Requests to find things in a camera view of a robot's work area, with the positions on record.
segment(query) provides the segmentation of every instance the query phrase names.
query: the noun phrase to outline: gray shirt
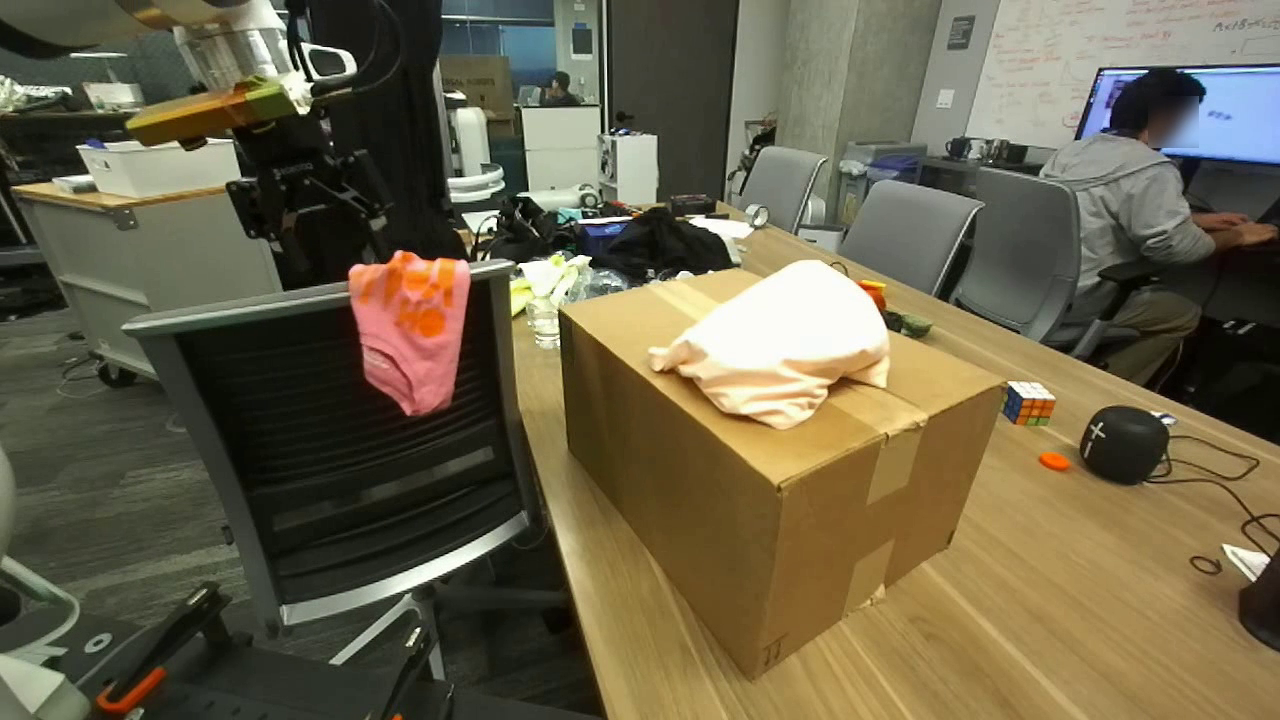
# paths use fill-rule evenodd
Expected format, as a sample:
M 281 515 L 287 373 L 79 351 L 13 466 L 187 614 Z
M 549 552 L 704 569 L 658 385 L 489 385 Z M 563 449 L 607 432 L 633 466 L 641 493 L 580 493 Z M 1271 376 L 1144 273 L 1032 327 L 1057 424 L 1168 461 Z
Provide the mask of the gray shirt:
M 1044 172 L 1078 201 L 1078 291 L 1112 263 L 1195 263 L 1215 241 L 1195 229 L 1168 155 L 1131 137 L 1100 130 L 1060 148 Z

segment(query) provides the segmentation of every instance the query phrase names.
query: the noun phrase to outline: chair backrest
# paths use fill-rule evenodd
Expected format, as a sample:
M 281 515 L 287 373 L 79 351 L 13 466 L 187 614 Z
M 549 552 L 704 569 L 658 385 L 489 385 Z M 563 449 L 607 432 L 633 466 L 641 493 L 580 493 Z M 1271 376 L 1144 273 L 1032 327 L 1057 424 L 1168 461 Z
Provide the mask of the chair backrest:
M 840 257 L 939 294 L 979 208 L 970 195 L 879 179 L 843 233 Z
M 952 299 L 991 322 L 1044 340 L 1074 294 L 1074 195 L 1065 182 L 999 168 L 970 172 L 966 190 L 984 213 Z
M 779 143 L 761 148 L 740 208 L 761 204 L 766 222 L 795 233 L 825 163 L 827 155 L 816 153 Z
M 344 283 L 129 318 L 223 498 L 266 627 L 402 594 L 531 519 L 509 263 L 472 266 L 456 393 L 400 415 Z

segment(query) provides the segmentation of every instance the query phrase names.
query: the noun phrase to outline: door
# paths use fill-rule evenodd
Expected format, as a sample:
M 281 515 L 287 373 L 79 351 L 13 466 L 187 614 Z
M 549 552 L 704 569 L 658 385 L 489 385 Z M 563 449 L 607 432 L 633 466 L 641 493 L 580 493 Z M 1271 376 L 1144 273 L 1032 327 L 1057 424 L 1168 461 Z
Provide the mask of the door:
M 723 195 L 736 0 L 607 4 L 607 126 L 633 114 L 658 140 L 658 195 Z

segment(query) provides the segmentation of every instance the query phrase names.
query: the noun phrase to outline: person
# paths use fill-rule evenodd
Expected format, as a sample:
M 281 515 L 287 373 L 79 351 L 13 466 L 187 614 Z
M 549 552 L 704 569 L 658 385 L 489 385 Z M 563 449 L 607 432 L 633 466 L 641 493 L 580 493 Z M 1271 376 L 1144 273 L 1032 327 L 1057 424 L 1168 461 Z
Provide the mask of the person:
M 1065 327 L 1087 322 L 1115 263 L 1195 263 L 1213 253 L 1269 244 L 1277 222 L 1238 213 L 1190 213 L 1177 163 L 1159 153 L 1203 105 L 1203 83 L 1180 67 L 1150 67 L 1120 86 L 1112 122 L 1049 155 L 1044 179 L 1078 201 L 1078 283 Z M 1138 288 L 1112 318 L 1122 342 L 1102 349 L 1100 369 L 1134 385 L 1159 385 L 1199 322 L 1199 309 L 1177 291 Z
M 566 72 L 552 72 L 552 81 L 540 92 L 543 106 L 574 106 L 580 101 L 566 92 Z

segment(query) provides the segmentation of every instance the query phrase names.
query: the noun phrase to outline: monitor screen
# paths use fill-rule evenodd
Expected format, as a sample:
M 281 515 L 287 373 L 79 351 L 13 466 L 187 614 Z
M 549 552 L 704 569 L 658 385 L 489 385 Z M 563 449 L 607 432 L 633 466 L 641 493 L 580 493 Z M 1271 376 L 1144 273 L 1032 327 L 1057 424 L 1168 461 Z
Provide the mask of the monitor screen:
M 1144 72 L 1148 67 L 1100 67 L 1074 140 L 1102 130 L 1120 86 Z M 1168 155 L 1280 163 L 1280 63 L 1199 63 L 1182 72 L 1190 72 L 1207 95 L 1182 130 L 1165 143 Z

